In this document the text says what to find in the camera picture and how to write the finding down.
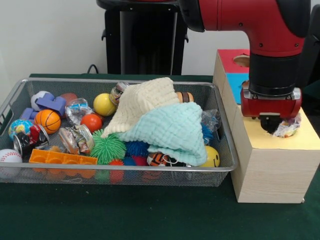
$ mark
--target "orange toy block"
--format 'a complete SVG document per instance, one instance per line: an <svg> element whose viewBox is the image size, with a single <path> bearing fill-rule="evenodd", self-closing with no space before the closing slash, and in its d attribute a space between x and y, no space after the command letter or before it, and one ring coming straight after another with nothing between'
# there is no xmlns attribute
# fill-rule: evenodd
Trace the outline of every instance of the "orange toy block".
<svg viewBox="0 0 320 240"><path fill-rule="evenodd" d="M29 160L31 164L81 164L81 165L97 165L98 159L96 157L88 157L81 155L73 155L67 153L60 153L54 151L45 151L40 149L32 150ZM74 177L77 174L83 178L92 178L96 171L92 169L49 169L52 174L64 173L67 176Z"/></svg>

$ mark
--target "white ball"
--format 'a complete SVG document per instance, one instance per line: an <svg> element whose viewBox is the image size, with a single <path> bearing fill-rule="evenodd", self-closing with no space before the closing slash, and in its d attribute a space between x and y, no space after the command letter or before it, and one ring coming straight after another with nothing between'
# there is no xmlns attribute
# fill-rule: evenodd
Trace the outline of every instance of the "white ball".
<svg viewBox="0 0 320 240"><path fill-rule="evenodd" d="M21 155L12 149L0 150L0 163L22 163ZM18 175L20 167L0 167L0 178L11 179Z"/></svg>
<svg viewBox="0 0 320 240"><path fill-rule="evenodd" d="M36 104L36 101L38 100L38 98L43 98L45 94L49 94L49 92L48 91L40 91L31 97L31 107L34 110L36 110L38 112L41 111L39 106Z"/></svg>

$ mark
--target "black cable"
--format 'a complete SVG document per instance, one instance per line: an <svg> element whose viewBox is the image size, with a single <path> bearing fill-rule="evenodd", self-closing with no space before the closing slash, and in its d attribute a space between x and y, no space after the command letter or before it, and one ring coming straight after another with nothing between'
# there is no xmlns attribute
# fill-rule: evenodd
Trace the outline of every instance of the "black cable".
<svg viewBox="0 0 320 240"><path fill-rule="evenodd" d="M94 64L91 64L91 65L90 65L90 67L89 67L89 69L88 69L88 71L87 71L86 73L89 74L92 68L95 69L95 73L96 73L96 74L99 74L98 68L97 68L97 66L94 65Z"/></svg>

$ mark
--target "yellow box top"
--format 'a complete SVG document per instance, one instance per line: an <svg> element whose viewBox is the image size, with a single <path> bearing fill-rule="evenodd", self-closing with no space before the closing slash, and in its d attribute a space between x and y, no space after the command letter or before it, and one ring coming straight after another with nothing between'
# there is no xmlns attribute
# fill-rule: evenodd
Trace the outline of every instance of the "yellow box top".
<svg viewBox="0 0 320 240"><path fill-rule="evenodd" d="M300 114L300 128L295 135L287 138L276 137L267 133L262 129L259 119L243 117L252 147L254 149L320 150L320 138L302 108Z"/></svg>

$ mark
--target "white wall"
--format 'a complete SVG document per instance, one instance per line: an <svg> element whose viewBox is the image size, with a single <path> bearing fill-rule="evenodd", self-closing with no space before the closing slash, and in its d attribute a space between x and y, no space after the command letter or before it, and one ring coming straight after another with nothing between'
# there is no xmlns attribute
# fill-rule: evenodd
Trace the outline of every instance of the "white wall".
<svg viewBox="0 0 320 240"><path fill-rule="evenodd" d="M312 5L320 0L312 0ZM95 0L0 0L0 102L31 73L107 72L104 10ZM188 31L182 74L212 75L217 49L247 48L242 32Z"/></svg>

